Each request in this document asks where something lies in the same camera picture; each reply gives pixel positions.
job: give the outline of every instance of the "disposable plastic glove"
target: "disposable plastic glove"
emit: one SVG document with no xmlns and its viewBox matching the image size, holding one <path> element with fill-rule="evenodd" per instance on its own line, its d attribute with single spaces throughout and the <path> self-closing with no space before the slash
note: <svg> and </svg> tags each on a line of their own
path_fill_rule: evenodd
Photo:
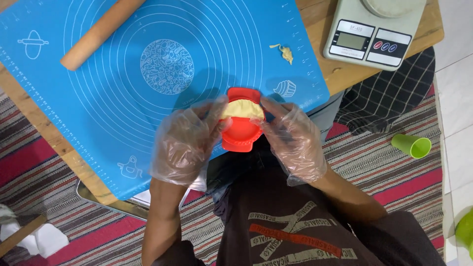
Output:
<svg viewBox="0 0 473 266">
<path fill-rule="evenodd" d="M 207 166 L 213 146 L 231 120 L 219 122 L 228 105 L 222 95 L 215 101 L 176 110 L 163 119 L 156 133 L 149 174 L 159 180 L 205 191 Z"/>
<path fill-rule="evenodd" d="M 311 183 L 327 171 L 320 130 L 297 105 L 280 104 L 261 98 L 264 109 L 275 118 L 271 123 L 253 121 L 260 125 L 271 151 L 288 175 L 288 185 Z"/>
</svg>

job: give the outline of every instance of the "green plastic cup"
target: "green plastic cup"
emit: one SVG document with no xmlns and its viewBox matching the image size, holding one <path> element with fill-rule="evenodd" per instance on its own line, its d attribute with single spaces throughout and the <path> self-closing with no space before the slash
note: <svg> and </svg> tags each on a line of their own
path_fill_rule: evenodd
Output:
<svg viewBox="0 0 473 266">
<path fill-rule="evenodd" d="M 402 150 L 405 154 L 411 155 L 415 159 L 423 158 L 429 153 L 430 148 L 432 148 L 432 142 L 428 138 L 404 134 L 395 135 L 391 140 L 391 145 Z"/>
<path fill-rule="evenodd" d="M 456 240 L 462 243 L 473 259 L 473 209 L 458 222 L 455 228 Z"/>
</svg>

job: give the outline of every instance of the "digital kitchen scale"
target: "digital kitchen scale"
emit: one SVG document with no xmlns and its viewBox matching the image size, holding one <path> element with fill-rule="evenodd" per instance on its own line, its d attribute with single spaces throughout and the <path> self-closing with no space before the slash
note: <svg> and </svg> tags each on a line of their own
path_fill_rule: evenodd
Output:
<svg viewBox="0 0 473 266">
<path fill-rule="evenodd" d="M 388 71 L 401 66 L 427 0 L 339 0 L 325 58 Z"/>
</svg>

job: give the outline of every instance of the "striped rug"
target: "striped rug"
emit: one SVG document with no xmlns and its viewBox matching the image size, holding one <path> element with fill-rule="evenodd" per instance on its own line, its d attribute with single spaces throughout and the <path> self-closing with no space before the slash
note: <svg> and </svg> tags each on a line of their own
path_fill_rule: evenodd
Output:
<svg viewBox="0 0 473 266">
<path fill-rule="evenodd" d="M 432 151 L 414 160 L 389 144 L 394 132 L 427 136 Z M 432 94 L 393 126 L 393 133 L 352 136 L 336 124 L 324 146 L 327 159 L 389 211 L 416 216 L 439 253 L 442 237 L 442 170 Z M 44 213 L 70 244 L 47 259 L 14 248 L 3 259 L 15 266 L 140 265 L 145 223 L 79 200 L 77 177 L 9 98 L 0 92 L 0 203 L 18 215 Z M 209 197 L 191 192 L 181 210 L 183 239 L 207 265 L 215 263 L 223 232 Z"/>
</svg>

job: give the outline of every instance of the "wooden table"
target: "wooden table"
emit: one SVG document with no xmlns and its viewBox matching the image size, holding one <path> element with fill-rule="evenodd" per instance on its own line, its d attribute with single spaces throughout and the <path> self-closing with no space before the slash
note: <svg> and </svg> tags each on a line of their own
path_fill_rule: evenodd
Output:
<svg viewBox="0 0 473 266">
<path fill-rule="evenodd" d="M 2 0 L 0 11 L 15 1 Z M 332 95 L 380 71 L 370 67 L 328 60 L 322 56 L 337 2 L 338 0 L 296 0 L 325 82 Z M 444 31 L 438 0 L 427 0 L 407 57 L 440 42 L 443 37 Z M 0 87 L 100 203 L 108 205 L 117 200 L 1 63 Z"/>
</svg>

